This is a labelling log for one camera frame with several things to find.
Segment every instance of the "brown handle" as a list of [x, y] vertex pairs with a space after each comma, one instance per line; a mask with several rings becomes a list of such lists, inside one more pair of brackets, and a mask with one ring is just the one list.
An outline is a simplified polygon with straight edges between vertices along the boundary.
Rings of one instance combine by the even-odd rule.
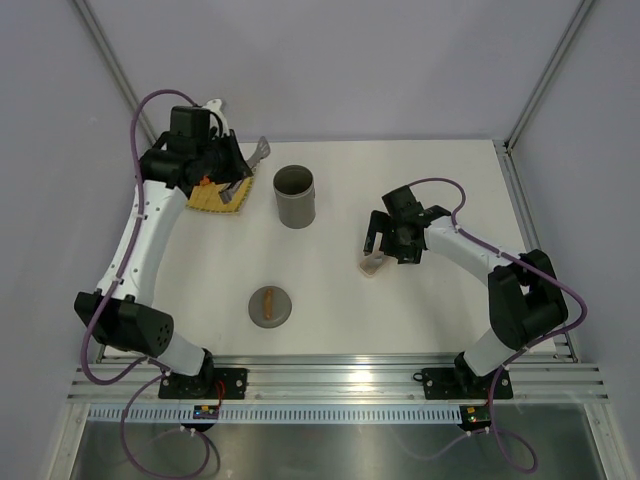
[[271, 320], [273, 317], [273, 288], [268, 288], [264, 292], [264, 304], [262, 306], [262, 313], [264, 318]]

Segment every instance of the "metal cup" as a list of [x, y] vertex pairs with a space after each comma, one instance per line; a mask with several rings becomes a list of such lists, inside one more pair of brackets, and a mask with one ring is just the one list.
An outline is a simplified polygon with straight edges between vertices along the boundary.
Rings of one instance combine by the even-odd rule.
[[289, 228], [304, 228], [316, 218], [316, 191], [313, 174], [300, 165], [289, 165], [273, 177], [278, 216]]

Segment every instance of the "gray floor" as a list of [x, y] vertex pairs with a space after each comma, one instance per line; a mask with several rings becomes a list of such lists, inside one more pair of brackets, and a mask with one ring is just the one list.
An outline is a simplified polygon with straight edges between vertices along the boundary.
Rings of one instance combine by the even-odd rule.
[[[500, 426], [529, 440], [540, 457], [534, 478], [604, 479], [581, 407], [501, 407]], [[149, 439], [172, 425], [127, 425], [127, 439], [138, 460], [165, 475], [184, 475], [199, 465], [203, 446], [186, 435]], [[207, 432], [221, 459], [212, 456], [199, 478], [245, 479], [510, 479], [525, 478], [510, 469], [495, 440], [464, 440], [432, 462], [414, 458], [438, 451], [460, 435], [448, 425], [216, 425]], [[528, 463], [520, 447], [514, 457]], [[118, 424], [87, 425], [73, 479], [133, 480], [148, 477], [124, 460]]]

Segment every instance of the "white table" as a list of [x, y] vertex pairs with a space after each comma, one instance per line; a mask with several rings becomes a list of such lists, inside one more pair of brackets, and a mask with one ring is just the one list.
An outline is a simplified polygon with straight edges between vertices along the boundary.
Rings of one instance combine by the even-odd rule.
[[[461, 222], [524, 251], [490, 141], [367, 141], [272, 144], [240, 215], [185, 211], [160, 266], [154, 307], [214, 355], [440, 354], [460, 352], [489, 328], [487, 289], [449, 260], [424, 252], [420, 265], [395, 260], [373, 278], [357, 268], [370, 212], [381, 196], [423, 177], [460, 182]], [[254, 145], [243, 145], [245, 155]], [[308, 167], [317, 217], [303, 230], [283, 226], [272, 180], [290, 164]], [[413, 187], [426, 207], [451, 210], [446, 184]], [[275, 329], [253, 324], [251, 294], [277, 285], [293, 312]], [[552, 342], [538, 347], [554, 352]]]

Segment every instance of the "white wall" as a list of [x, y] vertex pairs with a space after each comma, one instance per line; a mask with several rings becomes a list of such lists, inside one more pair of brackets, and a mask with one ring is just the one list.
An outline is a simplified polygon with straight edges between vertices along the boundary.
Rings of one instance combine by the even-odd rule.
[[75, 294], [130, 206], [130, 116], [67, 2], [3, 5], [0, 59], [0, 478], [35, 479], [78, 364]]
[[599, 2], [516, 146], [543, 247], [591, 313], [598, 362], [640, 469], [640, 3]]
[[505, 138], [578, 0], [91, 3], [136, 91], [220, 96], [241, 138], [300, 140]]

